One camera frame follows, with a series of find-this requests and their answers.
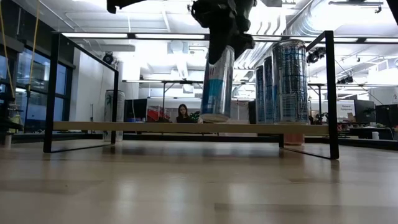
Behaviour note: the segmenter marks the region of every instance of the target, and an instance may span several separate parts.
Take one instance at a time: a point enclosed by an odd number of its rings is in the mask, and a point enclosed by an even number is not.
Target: robotic arm
[[[108,11],[116,13],[128,5],[145,0],[108,0]],[[197,0],[191,14],[203,28],[210,30],[209,63],[216,63],[225,47],[235,51],[235,60],[246,50],[254,48],[251,35],[245,34],[250,28],[250,10],[256,0]]]

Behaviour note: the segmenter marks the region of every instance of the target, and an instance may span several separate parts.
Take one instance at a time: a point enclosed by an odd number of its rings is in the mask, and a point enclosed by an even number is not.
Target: wooden plank
[[[54,130],[144,131],[155,133],[328,134],[328,126],[299,124],[175,124],[54,121]]]

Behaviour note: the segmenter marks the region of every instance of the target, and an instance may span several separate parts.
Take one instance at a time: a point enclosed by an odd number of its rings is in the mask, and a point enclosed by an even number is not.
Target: woman
[[[178,117],[176,117],[177,123],[193,123],[188,115],[188,108],[185,104],[181,104],[178,107]]]

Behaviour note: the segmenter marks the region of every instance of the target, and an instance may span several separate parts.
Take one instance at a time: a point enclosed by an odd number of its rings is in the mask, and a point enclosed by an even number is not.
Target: blue and silver can
[[[256,68],[256,124],[264,124],[264,66]]]
[[[305,43],[283,40],[272,48],[275,123],[308,123]]]
[[[226,46],[214,65],[208,62],[206,64],[201,101],[201,118],[206,122],[220,123],[229,120],[234,57],[234,49]]]
[[[272,57],[266,57],[264,60],[264,116],[266,124],[274,124],[274,99],[272,93]]]

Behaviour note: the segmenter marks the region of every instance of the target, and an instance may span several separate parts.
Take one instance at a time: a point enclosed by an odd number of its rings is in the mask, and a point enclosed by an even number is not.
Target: dark hair
[[[178,117],[179,118],[183,118],[183,115],[180,112],[180,108],[181,107],[185,108],[185,111],[186,111],[185,115],[188,116],[188,108],[187,108],[187,106],[185,104],[181,104],[180,106],[178,106]]]

